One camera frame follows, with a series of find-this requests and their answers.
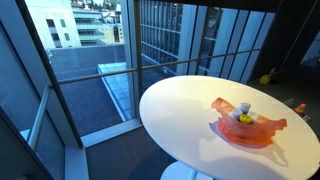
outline floor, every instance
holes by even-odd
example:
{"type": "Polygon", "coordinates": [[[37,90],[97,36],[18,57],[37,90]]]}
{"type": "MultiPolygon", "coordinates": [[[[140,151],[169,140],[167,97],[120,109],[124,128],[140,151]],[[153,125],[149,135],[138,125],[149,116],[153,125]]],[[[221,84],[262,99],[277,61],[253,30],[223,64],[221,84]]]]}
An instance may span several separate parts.
{"type": "MultiPolygon", "coordinates": [[[[309,125],[320,139],[320,63],[309,62],[272,76],[267,85],[248,85],[284,102],[294,98],[293,107],[307,104],[309,125]]],[[[147,134],[144,127],[86,149],[89,176],[92,180],[158,180],[164,169],[175,160],[165,153],[147,134]]],[[[320,171],[311,178],[320,179],[320,171]]]]}

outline table top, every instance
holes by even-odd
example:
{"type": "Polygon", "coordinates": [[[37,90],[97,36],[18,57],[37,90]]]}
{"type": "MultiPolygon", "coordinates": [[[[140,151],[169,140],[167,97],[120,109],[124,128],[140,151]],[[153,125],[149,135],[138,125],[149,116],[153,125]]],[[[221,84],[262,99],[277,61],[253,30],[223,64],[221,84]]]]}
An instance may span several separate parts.
{"type": "Polygon", "coordinates": [[[140,115],[149,135],[168,154],[218,179],[307,179],[319,168],[320,144],[309,125],[275,98],[246,85],[205,76],[177,76],[145,91],[140,115]],[[221,117],[218,97],[269,119],[287,119],[273,144],[249,148],[223,140],[209,123],[221,117]]]}

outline window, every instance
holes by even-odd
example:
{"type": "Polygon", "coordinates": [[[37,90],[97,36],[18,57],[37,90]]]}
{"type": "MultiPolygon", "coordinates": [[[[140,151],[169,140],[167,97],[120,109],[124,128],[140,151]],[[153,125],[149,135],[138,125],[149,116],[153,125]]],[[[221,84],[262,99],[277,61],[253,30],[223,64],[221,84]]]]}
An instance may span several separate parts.
{"type": "Polygon", "coordinates": [[[70,38],[69,38],[69,34],[68,34],[68,33],[64,33],[64,37],[66,38],[67,41],[70,41],[70,38]]]}
{"type": "Polygon", "coordinates": [[[58,35],[58,34],[51,34],[51,36],[52,36],[52,39],[53,39],[54,41],[60,41],[60,38],[59,38],[59,35],[58,35]]]}
{"type": "Polygon", "coordinates": [[[56,27],[52,19],[47,19],[47,24],[49,27],[56,27]]]}
{"type": "Polygon", "coordinates": [[[66,23],[64,22],[63,19],[60,19],[60,22],[61,22],[61,26],[62,26],[62,27],[66,27],[66,23]]]}

